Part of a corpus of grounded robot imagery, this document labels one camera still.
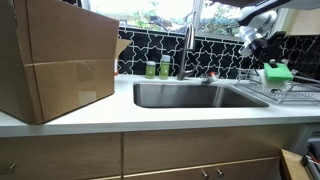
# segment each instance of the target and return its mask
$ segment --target white countertop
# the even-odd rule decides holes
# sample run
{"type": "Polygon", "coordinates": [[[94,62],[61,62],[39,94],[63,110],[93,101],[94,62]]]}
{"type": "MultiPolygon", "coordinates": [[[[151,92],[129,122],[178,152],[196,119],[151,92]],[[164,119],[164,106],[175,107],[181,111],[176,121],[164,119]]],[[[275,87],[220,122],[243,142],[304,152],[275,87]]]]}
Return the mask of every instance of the white countertop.
{"type": "MultiPolygon", "coordinates": [[[[0,112],[0,137],[320,123],[319,106],[284,106],[268,102],[267,108],[141,108],[133,102],[133,84],[137,82],[200,84],[200,79],[162,81],[119,75],[115,81],[115,94],[44,125],[27,125],[0,112]]],[[[215,83],[235,84],[236,81],[215,83]]]]}

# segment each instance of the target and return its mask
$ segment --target window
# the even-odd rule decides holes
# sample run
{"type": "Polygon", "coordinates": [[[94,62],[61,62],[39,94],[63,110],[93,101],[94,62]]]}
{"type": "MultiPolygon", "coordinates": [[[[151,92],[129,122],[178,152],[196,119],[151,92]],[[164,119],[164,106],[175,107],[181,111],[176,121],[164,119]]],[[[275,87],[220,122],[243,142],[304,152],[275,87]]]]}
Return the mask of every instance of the window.
{"type": "Polygon", "coordinates": [[[199,33],[238,36],[239,31],[240,8],[210,0],[82,0],[82,5],[123,27],[185,33],[194,23],[199,33]]]}

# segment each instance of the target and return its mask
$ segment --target cardboard box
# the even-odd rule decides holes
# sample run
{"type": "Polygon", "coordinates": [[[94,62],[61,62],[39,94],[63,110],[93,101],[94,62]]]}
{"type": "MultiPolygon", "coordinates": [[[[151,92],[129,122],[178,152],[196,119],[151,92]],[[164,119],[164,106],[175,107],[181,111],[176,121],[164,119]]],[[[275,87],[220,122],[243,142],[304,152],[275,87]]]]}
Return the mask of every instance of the cardboard box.
{"type": "Polygon", "coordinates": [[[58,0],[0,1],[0,109],[41,124],[114,93],[119,22],[58,0]]]}

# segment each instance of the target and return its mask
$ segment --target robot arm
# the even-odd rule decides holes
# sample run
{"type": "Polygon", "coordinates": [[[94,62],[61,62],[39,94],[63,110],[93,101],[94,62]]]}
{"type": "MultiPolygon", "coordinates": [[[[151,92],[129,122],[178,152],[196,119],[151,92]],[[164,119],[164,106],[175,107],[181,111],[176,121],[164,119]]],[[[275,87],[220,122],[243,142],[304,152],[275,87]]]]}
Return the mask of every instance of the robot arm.
{"type": "Polygon", "coordinates": [[[239,50],[242,56],[259,56],[267,48],[267,40],[262,36],[274,24],[277,13],[274,8],[310,10],[320,8],[320,0],[262,0],[241,9],[238,23],[240,37],[244,45],[239,50]]]}

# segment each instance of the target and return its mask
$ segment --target green sponge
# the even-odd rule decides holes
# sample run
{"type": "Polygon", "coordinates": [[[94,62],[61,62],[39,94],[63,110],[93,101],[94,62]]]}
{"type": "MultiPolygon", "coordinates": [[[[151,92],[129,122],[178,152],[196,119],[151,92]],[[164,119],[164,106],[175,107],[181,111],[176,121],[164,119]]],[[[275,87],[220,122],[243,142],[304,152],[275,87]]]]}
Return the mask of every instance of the green sponge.
{"type": "Polygon", "coordinates": [[[272,68],[268,63],[264,63],[264,71],[269,80],[285,81],[293,80],[293,75],[285,64],[277,63],[277,68],[272,68]]]}

